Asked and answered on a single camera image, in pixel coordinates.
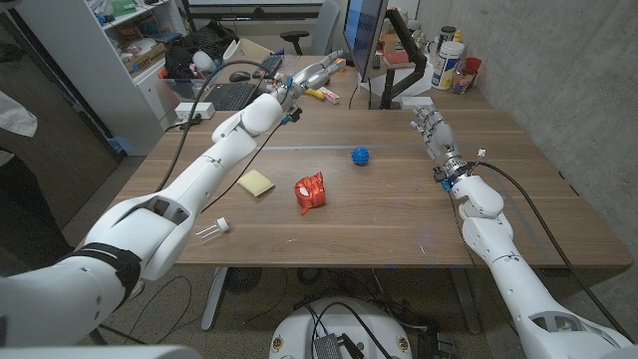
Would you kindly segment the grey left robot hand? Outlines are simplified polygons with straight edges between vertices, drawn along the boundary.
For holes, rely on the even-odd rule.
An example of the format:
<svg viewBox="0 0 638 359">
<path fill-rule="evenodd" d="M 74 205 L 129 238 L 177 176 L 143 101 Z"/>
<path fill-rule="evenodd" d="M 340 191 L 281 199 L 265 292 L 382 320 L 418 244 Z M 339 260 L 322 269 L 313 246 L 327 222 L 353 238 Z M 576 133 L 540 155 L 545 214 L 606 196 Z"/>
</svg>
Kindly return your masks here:
<svg viewBox="0 0 638 359">
<path fill-rule="evenodd" d="M 290 85 L 279 85 L 270 96 L 275 98 L 284 110 L 290 108 L 295 101 L 310 90 L 318 90 L 323 87 L 330 78 L 341 71 L 346 62 L 341 60 L 342 50 L 330 53 L 321 61 L 311 64 L 292 76 Z"/>
</svg>

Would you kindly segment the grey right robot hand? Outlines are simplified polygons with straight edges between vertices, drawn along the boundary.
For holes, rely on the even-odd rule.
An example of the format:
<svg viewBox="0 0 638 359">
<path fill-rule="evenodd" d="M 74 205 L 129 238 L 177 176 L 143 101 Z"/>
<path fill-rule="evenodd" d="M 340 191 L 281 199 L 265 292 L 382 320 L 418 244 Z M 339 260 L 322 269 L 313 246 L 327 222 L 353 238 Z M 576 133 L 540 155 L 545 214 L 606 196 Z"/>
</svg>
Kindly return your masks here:
<svg viewBox="0 0 638 359">
<path fill-rule="evenodd" d="M 434 105 L 415 108 L 414 113 L 417 119 L 411 122 L 411 126 L 420 133 L 428 155 L 437 164 L 434 168 L 435 182 L 439 182 L 445 191 L 450 191 L 467 176 L 471 166 L 462 159 L 452 127 Z"/>
</svg>

